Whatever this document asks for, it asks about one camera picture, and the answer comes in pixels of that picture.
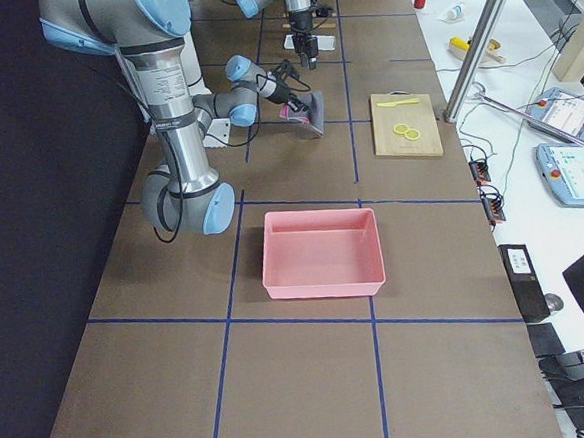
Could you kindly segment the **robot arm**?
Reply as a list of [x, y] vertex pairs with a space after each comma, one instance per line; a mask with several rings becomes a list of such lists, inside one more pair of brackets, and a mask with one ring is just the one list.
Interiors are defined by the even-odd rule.
[[149, 173], [141, 196], [156, 231], [222, 233], [233, 218], [234, 190], [206, 157], [204, 140], [216, 119], [250, 127], [258, 100], [281, 105], [284, 118], [323, 130], [323, 96], [297, 96], [285, 82], [294, 68], [266, 71], [236, 55], [225, 71], [232, 88], [191, 93], [187, 70], [197, 69], [188, 0], [38, 0], [43, 34], [56, 47], [113, 55], [151, 118], [165, 160]]
[[[246, 18], [251, 18], [277, 0], [235, 0]], [[332, 7], [317, 0], [281, 0], [292, 34], [295, 53], [302, 67], [316, 69], [319, 57], [318, 42], [313, 34], [317, 26], [314, 18], [326, 20], [333, 14]]]

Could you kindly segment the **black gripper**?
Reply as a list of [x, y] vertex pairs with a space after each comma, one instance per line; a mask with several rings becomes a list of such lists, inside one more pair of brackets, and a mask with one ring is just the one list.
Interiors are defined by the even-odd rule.
[[297, 69], [289, 61], [280, 62], [267, 73], [268, 81], [274, 86], [267, 96], [268, 100], [277, 105], [286, 104], [290, 115], [306, 114], [309, 111], [309, 98], [297, 97], [286, 83], [287, 77], [299, 77]]
[[328, 19], [333, 15], [332, 7], [326, 4], [315, 4], [306, 10], [288, 11], [288, 24], [291, 26], [293, 44], [300, 58], [302, 67], [316, 69], [318, 61], [318, 39], [313, 34], [314, 18]]

